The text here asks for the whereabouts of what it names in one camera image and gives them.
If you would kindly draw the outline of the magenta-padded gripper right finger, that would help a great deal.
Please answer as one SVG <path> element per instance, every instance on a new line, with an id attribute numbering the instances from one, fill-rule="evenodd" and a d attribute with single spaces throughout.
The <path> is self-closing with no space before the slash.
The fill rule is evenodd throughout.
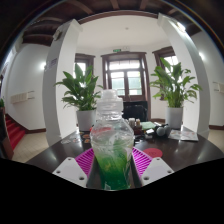
<path id="1" fill-rule="evenodd" d="M 172 168 L 161 157 L 151 157 L 137 148 L 132 149 L 132 158 L 142 186 L 173 173 Z"/>

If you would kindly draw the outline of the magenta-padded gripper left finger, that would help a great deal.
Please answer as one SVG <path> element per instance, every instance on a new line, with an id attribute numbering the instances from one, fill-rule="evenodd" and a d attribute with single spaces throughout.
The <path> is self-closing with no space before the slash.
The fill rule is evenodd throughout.
<path id="1" fill-rule="evenodd" d="M 94 152 L 90 148 L 76 158 L 67 157 L 53 174 L 84 188 L 99 189 L 100 178 L 94 161 Z"/>

